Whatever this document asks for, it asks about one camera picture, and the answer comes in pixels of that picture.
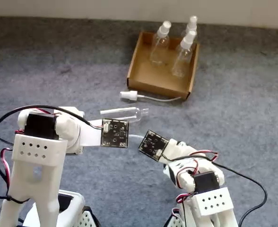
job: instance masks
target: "circuit board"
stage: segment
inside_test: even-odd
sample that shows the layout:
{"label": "circuit board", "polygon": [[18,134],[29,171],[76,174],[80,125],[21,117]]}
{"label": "circuit board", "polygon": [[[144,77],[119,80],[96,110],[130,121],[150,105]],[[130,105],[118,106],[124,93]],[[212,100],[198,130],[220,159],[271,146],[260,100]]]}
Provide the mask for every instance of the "circuit board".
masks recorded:
{"label": "circuit board", "polygon": [[148,130],[138,150],[155,161],[159,161],[163,150],[166,148],[168,140],[162,136]]}
{"label": "circuit board", "polygon": [[116,119],[102,119],[101,146],[127,148],[129,142],[129,122]]}

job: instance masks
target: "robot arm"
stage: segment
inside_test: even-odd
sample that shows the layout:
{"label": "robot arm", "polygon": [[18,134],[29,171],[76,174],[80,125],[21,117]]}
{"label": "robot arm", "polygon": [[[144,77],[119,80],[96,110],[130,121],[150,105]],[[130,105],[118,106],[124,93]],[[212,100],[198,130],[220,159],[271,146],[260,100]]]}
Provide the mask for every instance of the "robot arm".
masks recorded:
{"label": "robot arm", "polygon": [[164,174],[174,185],[187,191],[180,206],[183,226],[238,227],[233,203],[227,187],[220,188],[225,180],[223,172],[204,158],[185,158],[169,162],[177,157],[197,152],[184,142],[170,139],[159,161],[167,163]]}
{"label": "robot arm", "polygon": [[[188,156],[194,152],[197,152],[197,150],[186,145],[186,143],[178,143],[176,140],[170,139],[166,148],[163,150],[159,162],[167,164],[169,162],[168,159],[172,160],[174,158]],[[197,172],[199,171],[200,173],[209,171],[214,172],[219,185],[221,186],[224,184],[223,172],[211,162],[203,158],[187,158],[170,162],[164,168],[164,174],[170,177],[172,182],[178,188],[184,188],[188,193],[193,193],[195,191],[195,182],[192,175],[188,174],[188,171],[193,171],[196,168]]]}

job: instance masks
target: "clear plastic bottle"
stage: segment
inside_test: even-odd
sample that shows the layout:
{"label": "clear plastic bottle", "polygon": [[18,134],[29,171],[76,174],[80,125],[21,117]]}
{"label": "clear plastic bottle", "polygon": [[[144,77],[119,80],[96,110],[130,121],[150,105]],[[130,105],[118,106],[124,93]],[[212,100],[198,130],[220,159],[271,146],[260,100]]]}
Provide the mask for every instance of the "clear plastic bottle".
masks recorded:
{"label": "clear plastic bottle", "polygon": [[117,120],[127,120],[129,122],[138,122],[142,117],[148,115],[148,108],[140,109],[136,106],[116,108],[111,110],[101,110],[103,118],[112,118]]}
{"label": "clear plastic bottle", "polygon": [[150,53],[150,61],[154,64],[163,64],[165,62],[165,52],[169,46],[169,29],[172,24],[169,21],[163,22],[157,33],[153,36],[152,50]]}
{"label": "clear plastic bottle", "polygon": [[174,60],[172,74],[178,78],[183,78],[188,74],[192,56],[191,45],[196,34],[195,31],[189,31],[189,33],[182,39],[180,45],[176,48],[177,57]]}
{"label": "clear plastic bottle", "polygon": [[197,32],[197,21],[198,21],[197,16],[191,16],[188,24],[186,25],[186,29],[183,30],[181,33],[181,37],[185,37],[189,31]]}

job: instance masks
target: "cardboard tray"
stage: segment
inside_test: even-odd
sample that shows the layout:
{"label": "cardboard tray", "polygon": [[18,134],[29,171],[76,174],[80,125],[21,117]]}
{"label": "cardboard tray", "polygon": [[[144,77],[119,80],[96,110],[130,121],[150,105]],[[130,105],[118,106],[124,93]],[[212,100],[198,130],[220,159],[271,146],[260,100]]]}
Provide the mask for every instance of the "cardboard tray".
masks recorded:
{"label": "cardboard tray", "polygon": [[187,99],[191,93],[198,62],[199,44],[194,44],[189,74],[182,79],[171,74],[176,47],[181,38],[170,38],[167,64],[156,66],[149,60],[154,33],[141,32],[130,63],[127,86],[130,89],[147,91],[168,97]]}

